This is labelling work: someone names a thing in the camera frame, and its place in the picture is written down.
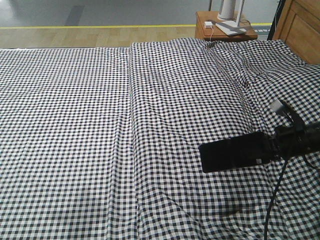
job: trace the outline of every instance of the charger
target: charger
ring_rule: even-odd
[[[211,21],[205,21],[205,22],[204,22],[204,27],[205,27],[206,29],[211,29],[213,26],[214,26],[214,25],[213,25],[213,23],[212,23]]]

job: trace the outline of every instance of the white cable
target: white cable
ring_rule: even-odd
[[[211,36],[210,36],[210,42],[211,42],[212,35],[214,34],[214,28],[212,26],[211,26],[211,29],[212,29],[212,33],[211,33]]]

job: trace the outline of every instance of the wooden nightstand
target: wooden nightstand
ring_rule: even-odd
[[[205,21],[213,20],[216,23],[221,21],[217,18],[217,11],[197,11],[196,12],[196,27],[195,27],[195,38],[210,41],[210,36],[212,34],[211,28],[205,28]],[[255,30],[251,27],[249,21],[241,22],[241,26],[247,27],[248,30],[245,34],[228,36],[223,31],[221,31],[216,26],[213,26],[213,35],[211,41],[226,41],[226,42],[242,42],[247,40],[255,40],[258,38]]]

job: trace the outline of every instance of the wooden headboard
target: wooden headboard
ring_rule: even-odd
[[[273,40],[309,64],[320,64],[320,0],[286,0]]]

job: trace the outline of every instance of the black and white checkered fabric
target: black and white checkered fabric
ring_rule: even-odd
[[[0,238],[262,239],[283,162],[203,173],[198,147],[273,134],[276,98],[319,121],[319,93],[281,41],[0,50]],[[293,158],[269,238],[319,238],[319,199]]]

